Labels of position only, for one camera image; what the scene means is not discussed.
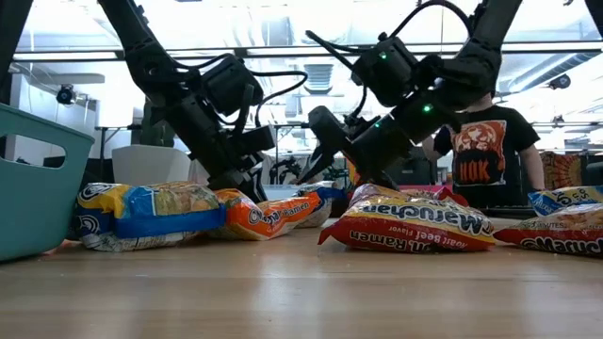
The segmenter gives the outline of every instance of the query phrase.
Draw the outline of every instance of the desk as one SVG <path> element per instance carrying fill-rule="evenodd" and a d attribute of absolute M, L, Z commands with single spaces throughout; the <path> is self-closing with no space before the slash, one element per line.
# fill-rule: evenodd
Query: desk
<path fill-rule="evenodd" d="M 497 247 L 410 255 L 267 242 L 0 266 L 3 339 L 602 338 L 603 261 Z"/>

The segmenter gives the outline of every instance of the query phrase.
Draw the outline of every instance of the black t-shirt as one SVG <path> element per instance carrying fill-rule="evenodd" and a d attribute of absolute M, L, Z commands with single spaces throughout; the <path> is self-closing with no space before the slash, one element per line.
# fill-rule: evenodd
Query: black t-shirt
<path fill-rule="evenodd" d="M 519 112 L 494 105 L 465 113 L 461 133 L 442 127 L 433 149 L 442 155 L 454 151 L 454 191 L 471 206 L 513 206 L 522 198 L 516 153 L 539 139 Z"/>

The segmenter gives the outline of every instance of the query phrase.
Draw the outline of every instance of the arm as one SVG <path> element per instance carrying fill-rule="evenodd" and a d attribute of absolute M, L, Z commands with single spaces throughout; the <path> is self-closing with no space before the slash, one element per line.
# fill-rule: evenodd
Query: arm
<path fill-rule="evenodd" d="M 436 162 L 452 149 L 449 129 L 446 126 L 443 126 L 440 128 L 437 135 L 435 135 L 435 139 L 433 137 L 427 137 L 423 140 L 422 147 L 425 156 L 432 162 Z"/>
<path fill-rule="evenodd" d="M 519 153 L 521 163 L 526 167 L 532 188 L 543 190 L 545 189 L 545 170 L 543 160 L 535 146 L 540 137 L 519 112 L 514 111 L 513 115 L 513 133 L 516 135 L 515 150 Z"/>
<path fill-rule="evenodd" d="M 526 167 L 531 186 L 535 190 L 544 190 L 545 170 L 543 168 L 543 160 L 538 150 L 536 150 L 536 146 L 529 146 L 527 149 L 519 152 L 519 156 L 521 157 L 521 162 Z"/>

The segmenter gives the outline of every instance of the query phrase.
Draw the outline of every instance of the ceiling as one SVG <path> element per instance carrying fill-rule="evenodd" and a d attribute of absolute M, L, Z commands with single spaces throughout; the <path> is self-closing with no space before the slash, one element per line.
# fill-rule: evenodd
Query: ceiling
<path fill-rule="evenodd" d="M 276 53 L 281 46 L 308 46 L 303 35 L 305 29 L 312 29 L 326 40 L 341 44 L 372 44 L 383 32 L 392 31 L 399 22 L 415 8 L 414 1 L 400 0 L 203 0 L 203 2 L 178 3 L 175 0 L 137 0 L 145 8 L 145 16 L 158 40 L 166 49 L 174 53 L 194 48 L 238 48 L 270 47 Z M 453 0 L 465 13 L 473 11 L 477 0 Z M 564 6 L 564 0 L 525 0 L 517 13 L 507 35 L 506 42 L 541 42 L 540 45 L 516 44 L 519 51 L 503 56 L 498 79 L 498 90 L 506 92 L 509 103 L 522 105 L 524 110 L 533 111 L 543 102 L 560 102 L 566 96 L 552 95 L 552 90 L 541 89 L 547 80 L 562 73 L 574 73 L 572 88 L 592 88 L 587 84 L 603 75 L 601 68 L 586 66 L 599 60 L 600 50 L 586 58 L 577 54 L 534 53 L 534 46 L 544 46 L 548 41 L 600 41 L 592 18 L 582 0 L 575 0 Z M 416 44 L 419 51 L 437 51 L 441 43 L 462 43 L 466 33 L 461 22 L 450 11 L 437 7 L 427 8 L 419 13 L 400 33 L 400 38 L 408 44 Z M 121 45 L 117 34 L 95 0 L 36 0 L 30 12 L 17 53 L 77 52 L 77 51 L 117 51 Z M 64 75 L 102 75 L 103 81 L 94 77 L 82 80 L 73 77 L 75 88 L 98 100 L 118 97 L 123 106 L 138 106 L 143 103 L 141 92 L 129 77 L 122 61 L 21 63 L 22 70 L 31 70 L 46 87 L 56 87 L 69 77 Z M 188 64 L 200 60 L 183 61 Z M 304 121 L 305 114 L 313 105 L 327 103 L 340 113 L 352 111 L 360 99 L 361 90 L 350 81 L 350 72 L 334 58 L 325 56 L 248 58 L 248 68 L 267 72 L 303 69 L 305 65 L 331 64 L 333 73 L 328 76 L 333 89 L 330 98 L 310 96 L 304 89 L 284 96 L 263 108 L 263 117 L 272 122 Z M 586 79 L 582 74 L 592 75 Z M 293 85 L 296 78 L 263 79 L 265 93 L 284 89 Z M 598 112 L 588 100 L 595 100 L 596 93 L 572 107 L 554 104 L 555 111 L 577 113 Z M 370 116 L 384 114 L 388 110 L 381 107 L 369 95 L 363 114 Z M 550 121 L 547 114 L 524 113 L 532 121 Z"/>

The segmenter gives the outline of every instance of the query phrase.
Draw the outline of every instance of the person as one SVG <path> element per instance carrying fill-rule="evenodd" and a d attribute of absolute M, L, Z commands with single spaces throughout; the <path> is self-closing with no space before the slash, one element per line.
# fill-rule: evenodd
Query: person
<path fill-rule="evenodd" d="M 534 145 L 538 134 L 516 110 L 494 105 L 493 96 L 488 93 L 466 109 L 460 133 L 443 126 L 422 144 L 433 162 L 454 152 L 454 192 L 477 208 L 521 204 L 517 153 L 532 188 L 545 189 L 543 163 Z"/>

